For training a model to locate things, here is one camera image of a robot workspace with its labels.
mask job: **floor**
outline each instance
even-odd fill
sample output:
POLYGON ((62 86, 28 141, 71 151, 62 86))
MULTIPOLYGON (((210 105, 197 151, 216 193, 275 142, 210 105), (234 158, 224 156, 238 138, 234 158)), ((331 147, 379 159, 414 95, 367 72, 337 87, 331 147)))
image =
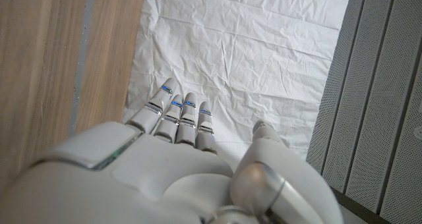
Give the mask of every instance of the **floor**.
POLYGON ((143 0, 0 0, 0 193, 40 151, 121 121, 143 0))

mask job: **robotic hand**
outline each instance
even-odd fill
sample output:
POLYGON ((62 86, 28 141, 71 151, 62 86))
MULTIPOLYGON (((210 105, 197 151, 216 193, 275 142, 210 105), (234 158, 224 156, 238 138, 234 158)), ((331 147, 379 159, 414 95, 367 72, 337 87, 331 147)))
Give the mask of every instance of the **robotic hand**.
POLYGON ((193 93, 164 113, 176 88, 170 78, 126 125, 98 125, 42 154, 3 195, 1 222, 343 223, 329 186, 264 121, 233 174, 214 149, 207 102, 197 126, 193 93))

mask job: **gray wall panel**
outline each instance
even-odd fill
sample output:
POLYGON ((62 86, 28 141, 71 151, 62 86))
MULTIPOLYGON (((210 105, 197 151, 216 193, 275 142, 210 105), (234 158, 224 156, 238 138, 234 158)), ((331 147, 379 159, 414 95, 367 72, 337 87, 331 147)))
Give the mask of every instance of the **gray wall panel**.
POLYGON ((344 193, 392 0, 365 0, 323 177, 344 193))
POLYGON ((346 195, 379 211, 422 33, 422 0, 394 0, 346 195))
POLYGON ((343 88, 347 65, 349 64, 351 49, 355 40, 355 31, 359 24, 363 1, 349 0, 349 4, 347 5, 308 150, 307 162, 320 173, 324 166, 326 151, 330 142, 334 118, 343 88))
POLYGON ((422 222, 422 60, 407 107, 380 216, 391 223, 422 222))

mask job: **white backdrop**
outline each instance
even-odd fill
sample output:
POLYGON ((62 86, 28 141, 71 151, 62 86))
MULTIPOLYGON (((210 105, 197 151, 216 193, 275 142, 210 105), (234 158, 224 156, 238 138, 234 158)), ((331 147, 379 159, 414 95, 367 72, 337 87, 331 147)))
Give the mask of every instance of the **white backdrop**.
POLYGON ((169 77, 208 100, 236 168, 259 119, 306 158, 348 0, 145 0, 123 120, 169 77))

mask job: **wooden surface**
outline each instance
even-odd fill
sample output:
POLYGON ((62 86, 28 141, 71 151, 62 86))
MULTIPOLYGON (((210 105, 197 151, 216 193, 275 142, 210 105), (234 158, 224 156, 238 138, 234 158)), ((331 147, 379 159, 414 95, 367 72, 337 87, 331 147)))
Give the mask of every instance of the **wooden surface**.
MULTIPOLYGON (((142 0, 94 0, 77 129, 120 121, 142 0)), ((86 0, 0 0, 0 193, 68 136, 86 0)))
POLYGON ((85 0, 0 0, 0 191, 67 137, 85 0))
POLYGON ((142 2, 94 0, 76 133, 105 121, 121 122, 142 2))

